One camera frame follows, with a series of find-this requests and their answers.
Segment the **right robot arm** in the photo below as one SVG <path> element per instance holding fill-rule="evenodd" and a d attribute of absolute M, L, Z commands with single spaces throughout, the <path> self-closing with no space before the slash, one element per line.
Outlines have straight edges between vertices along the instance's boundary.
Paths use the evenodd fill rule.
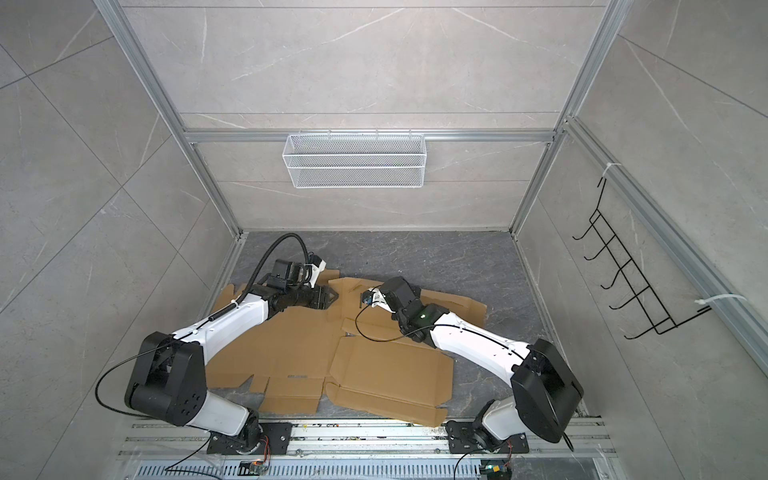
<path fill-rule="evenodd" d="M 421 300 L 421 289 L 394 277 L 360 295 L 365 310 L 381 308 L 398 324 L 400 337 L 458 355 L 494 374 L 512 394 L 488 401 L 472 422 L 479 451 L 496 451 L 527 431 L 557 444 L 572 442 L 566 429 L 584 389 L 557 348 L 539 338 L 526 343 L 504 338 Z"/>

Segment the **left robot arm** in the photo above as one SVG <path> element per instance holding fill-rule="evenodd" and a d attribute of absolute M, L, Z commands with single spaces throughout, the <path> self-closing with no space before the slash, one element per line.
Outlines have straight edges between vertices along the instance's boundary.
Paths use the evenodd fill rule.
<path fill-rule="evenodd" d="M 126 388 L 127 407 L 152 419 L 220 434 L 242 445 L 260 435 L 258 415 L 209 391 L 206 366 L 227 345 L 289 307 L 326 310 L 338 295 L 317 284 L 326 262 L 277 260 L 225 307 L 171 334 L 154 332 L 139 349 Z"/>

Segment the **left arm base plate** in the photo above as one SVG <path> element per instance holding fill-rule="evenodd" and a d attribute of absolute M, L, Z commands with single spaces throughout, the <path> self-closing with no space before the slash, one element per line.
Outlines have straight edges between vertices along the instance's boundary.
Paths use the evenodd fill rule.
<path fill-rule="evenodd" d="M 215 433 L 206 453 L 221 455 L 263 455 L 266 449 L 271 455 L 287 453 L 293 425 L 289 422 L 247 424 L 237 436 Z"/>

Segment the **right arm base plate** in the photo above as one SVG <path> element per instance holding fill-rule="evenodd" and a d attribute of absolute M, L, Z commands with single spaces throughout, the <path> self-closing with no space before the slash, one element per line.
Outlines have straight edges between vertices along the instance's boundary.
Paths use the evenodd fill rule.
<path fill-rule="evenodd" d="M 473 422 L 449 420 L 444 424 L 452 454 L 479 451 L 498 454 L 527 454 L 530 452 L 525 433 L 512 435 L 506 440 L 497 440 Z"/>

